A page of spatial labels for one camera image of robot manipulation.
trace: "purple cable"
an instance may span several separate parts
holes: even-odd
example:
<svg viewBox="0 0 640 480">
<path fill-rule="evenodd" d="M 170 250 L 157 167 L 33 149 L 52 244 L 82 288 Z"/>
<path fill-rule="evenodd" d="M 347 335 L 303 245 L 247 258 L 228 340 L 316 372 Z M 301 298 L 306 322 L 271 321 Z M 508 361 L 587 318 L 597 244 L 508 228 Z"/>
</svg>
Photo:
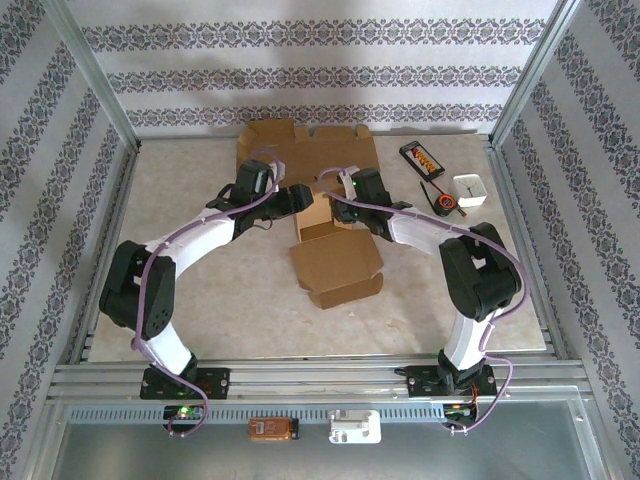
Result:
<svg viewBox="0 0 640 480">
<path fill-rule="evenodd" d="M 497 320 L 500 320 L 504 317 L 506 317 L 507 315 L 511 315 L 512 313 L 515 313 L 516 311 L 520 310 L 522 308 L 522 306 L 524 305 L 524 302 L 526 302 L 527 298 L 529 297 L 529 293 L 530 293 L 530 287 L 529 287 L 529 276 L 527 275 L 526 270 L 524 269 L 524 266 L 520 263 L 520 261 L 513 256 L 511 253 L 509 253 L 504 247 L 501 247 L 500 245 L 498 245 L 497 243 L 489 240 L 488 238 L 485 238 L 481 235 L 478 235 L 476 233 L 473 233 L 465 228 L 459 227 L 457 225 L 454 225 L 452 223 L 449 222 L 445 222 L 444 220 L 440 220 L 437 219 L 435 217 L 431 217 L 429 215 L 425 215 L 425 214 L 421 214 L 421 213 L 414 213 L 414 212 L 407 212 L 405 210 L 396 210 L 393 208 L 389 208 L 389 207 L 382 207 L 380 205 L 372 205 L 372 204 L 368 204 L 368 203 L 362 203 L 362 202 L 357 202 L 354 200 L 349 200 L 345 197 L 341 197 L 340 195 L 332 192 L 331 190 L 329 190 L 327 188 L 327 186 L 324 183 L 324 177 L 329 174 L 329 173 L 343 173 L 345 172 L 344 168 L 327 168 L 325 170 L 323 170 L 322 172 L 320 172 L 320 174 L 318 175 L 318 184 L 320 185 L 320 188 L 324 191 L 324 193 L 326 193 L 327 195 L 329 195 L 331 198 L 338 200 L 342 203 L 346 203 L 347 205 L 352 205 L 354 207 L 358 207 L 358 208 L 368 208 L 369 210 L 377 210 L 379 212 L 385 212 L 385 213 L 391 213 L 392 215 L 403 215 L 406 217 L 411 217 L 411 218 L 416 218 L 418 220 L 422 220 L 424 222 L 430 223 L 431 225 L 435 225 L 443 230 L 446 231 L 450 231 L 450 232 L 454 232 L 460 235 L 466 235 L 467 237 L 473 238 L 474 240 L 484 243 L 485 245 L 487 245 L 488 247 L 496 250 L 497 252 L 499 252 L 500 254 L 504 255 L 511 263 L 513 263 L 513 265 L 515 266 L 516 270 L 518 271 L 518 274 L 520 275 L 520 278 L 522 279 L 522 285 L 523 285 L 523 295 L 522 298 L 520 299 L 520 301 L 511 309 L 507 310 L 506 312 L 502 312 L 496 316 L 494 316 L 491 320 L 489 320 L 487 328 L 485 329 L 485 331 L 482 333 L 482 337 L 480 338 L 480 352 L 484 355 L 485 358 L 487 358 L 488 360 L 492 360 L 492 361 L 498 361 L 498 362 L 503 362 L 506 363 L 507 366 L 509 367 L 509 372 L 507 374 L 507 378 L 504 381 L 504 384 L 502 385 L 502 388 L 500 388 L 500 391 L 498 392 L 498 394 L 496 395 L 496 397 L 493 399 L 493 402 L 491 402 L 491 405 L 489 405 L 489 408 L 487 408 L 487 411 L 484 412 L 484 414 L 482 414 L 482 416 L 477 419 L 472 425 L 468 426 L 468 427 L 461 427 L 458 430 L 455 430 L 452 428 L 452 430 L 450 430 L 451 432 L 468 432 L 470 430 L 473 430 L 474 428 L 476 428 L 477 426 L 479 426 L 482 422 L 485 421 L 485 419 L 489 416 L 489 414 L 491 414 L 491 412 L 493 412 L 493 410 L 496 407 L 496 404 L 498 403 L 498 401 L 503 397 L 503 395 L 506 392 L 507 387 L 509 386 L 509 383 L 511 382 L 511 377 L 513 376 L 513 362 L 511 360 L 509 360 L 508 358 L 504 358 L 504 357 L 493 357 L 493 356 L 489 356 L 485 353 L 486 351 L 486 346 L 487 346 L 487 342 L 489 341 L 489 337 L 491 336 L 491 332 L 493 331 L 493 329 L 495 328 L 495 322 Z"/>
<path fill-rule="evenodd" d="M 195 391 L 198 395 L 200 395 L 202 397 L 202 400 L 204 402 L 202 418 L 192 428 L 190 428 L 186 432 L 180 433 L 180 437 L 182 437 L 182 438 L 184 438 L 184 437 L 186 437 L 188 435 L 191 435 L 193 432 L 195 432 L 202 425 L 205 424 L 205 422 L 207 421 L 207 416 L 209 415 L 209 399 L 207 398 L 207 394 L 204 393 L 202 391 L 202 389 L 200 389 L 196 385 L 193 385 L 191 382 L 179 377 L 178 375 L 172 373 L 167 368 L 165 368 L 163 365 L 158 364 L 156 359 L 153 357 L 153 355 L 151 354 L 151 352 L 147 348 L 147 346 L 142 343 L 142 324 L 143 324 L 143 321 L 144 321 L 144 302 L 145 302 L 145 297 L 146 297 L 146 293 L 147 293 L 147 281 L 148 281 L 148 278 L 149 278 L 149 271 L 151 270 L 151 265 L 153 265 L 153 262 L 160 255 L 160 253 L 162 253 L 162 251 L 166 247 L 168 247 L 172 242 L 175 242 L 178 238 L 180 238 L 186 232 L 194 229 L 195 227 L 198 227 L 200 225 L 208 223 L 208 222 L 210 222 L 212 220 L 217 220 L 219 218 L 226 218 L 226 217 L 229 217 L 230 215 L 235 215 L 237 213 L 246 212 L 247 210 L 250 210 L 250 209 L 252 209 L 254 207 L 257 207 L 261 203 L 265 202 L 271 196 L 272 193 L 275 193 L 276 188 L 278 187 L 278 182 L 280 180 L 280 174 L 282 172 L 283 163 L 280 161 L 280 159 L 275 154 L 275 152 L 273 152 L 272 150 L 269 150 L 267 148 L 259 148 L 257 150 L 254 150 L 251 153 L 251 155 L 249 155 L 249 158 L 253 158 L 255 155 L 257 155 L 259 153 L 268 154 L 269 156 L 271 156 L 271 158 L 276 163 L 276 174 L 275 174 L 274 180 L 273 180 L 273 182 L 271 184 L 271 188 L 262 197 L 260 197 L 258 200 L 254 201 L 254 202 L 251 202 L 248 205 L 244 205 L 244 206 L 238 207 L 238 208 L 232 208 L 231 210 L 227 210 L 226 212 L 218 212 L 218 213 L 214 213 L 212 215 L 209 215 L 207 217 L 204 217 L 204 218 L 201 218 L 201 219 L 198 219 L 198 220 L 194 220 L 193 222 L 185 225 L 184 227 L 180 228 L 179 230 L 177 230 L 174 233 L 172 233 L 171 235 L 169 235 L 167 237 L 167 239 L 163 243 L 161 243 L 151 253 L 151 255 L 149 256 L 149 259 L 147 260 L 147 263 L 145 264 L 144 269 L 142 271 L 142 277 L 140 278 L 140 298 L 138 299 L 138 318 L 137 318 L 137 321 L 136 321 L 136 333 L 135 333 L 135 336 L 133 337 L 133 340 L 131 341 L 131 348 L 134 349 L 134 350 L 140 351 L 140 353 L 142 353 L 142 355 L 144 355 L 144 357 L 147 360 L 149 360 L 162 373 L 164 373 L 168 377 L 172 378 L 173 380 L 181 383 L 182 385 L 186 386 L 187 388 L 190 388 L 191 390 Z M 173 422 L 170 421 L 169 425 L 168 425 L 169 435 L 171 435 L 171 436 L 173 436 L 173 430 L 171 429 L 171 424 L 172 423 Z"/>
</svg>

